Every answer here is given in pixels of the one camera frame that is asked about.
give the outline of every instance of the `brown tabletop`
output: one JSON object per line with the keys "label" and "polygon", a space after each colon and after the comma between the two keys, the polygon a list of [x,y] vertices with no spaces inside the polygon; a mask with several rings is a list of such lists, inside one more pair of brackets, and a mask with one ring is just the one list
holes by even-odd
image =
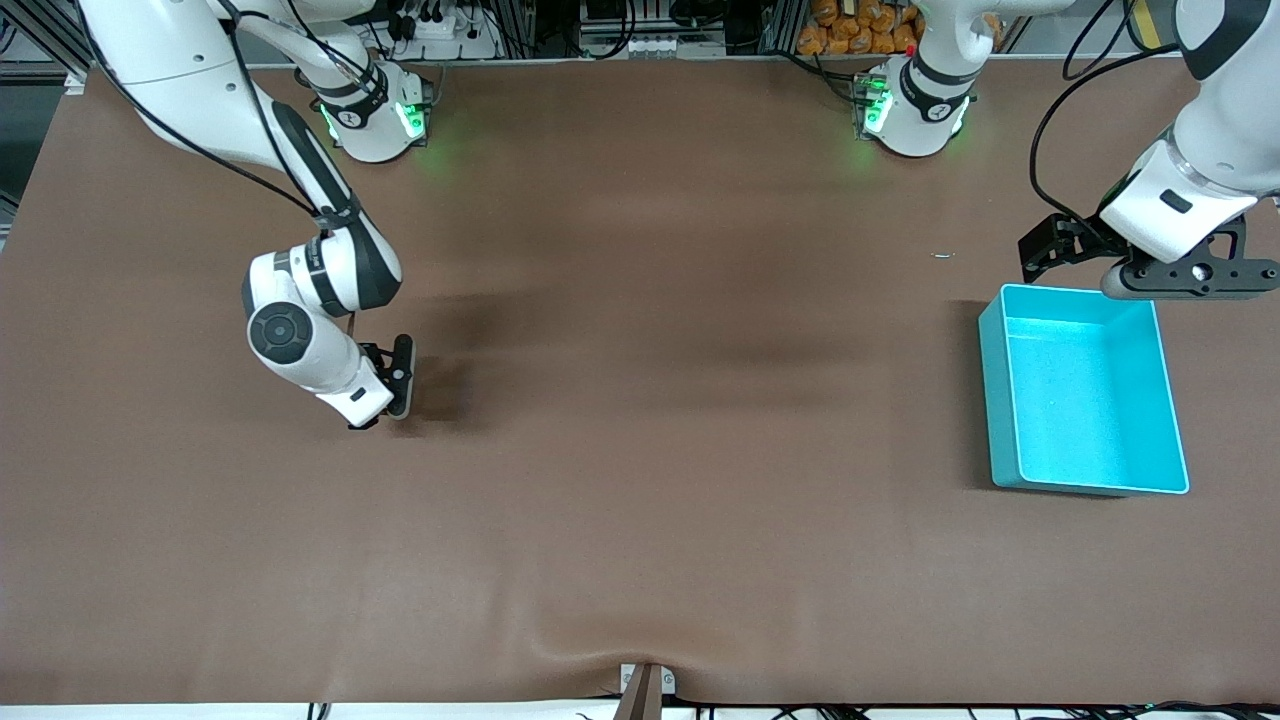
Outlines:
{"label": "brown tabletop", "polygon": [[[635,660],[719,702],[1280,700],[1280,293],[1161,306],[1189,495],[997,489],[975,319],[1062,83],[979,88],[906,160],[783,63],[451,72],[429,149],[335,154],[406,268],[357,334],[422,356],[415,416],[352,433],[244,342],[244,268],[308,219],[95,78],[0,256],[0,702],[593,696]],[[1046,186],[1087,209],[1192,92],[1100,79]]]}

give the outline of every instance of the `blue plastic bin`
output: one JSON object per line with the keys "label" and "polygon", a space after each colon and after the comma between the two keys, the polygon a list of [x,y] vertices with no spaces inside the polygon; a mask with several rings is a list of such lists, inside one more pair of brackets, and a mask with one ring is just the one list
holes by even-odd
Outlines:
{"label": "blue plastic bin", "polygon": [[1006,284],[978,332],[996,484],[1189,489],[1153,302]]}

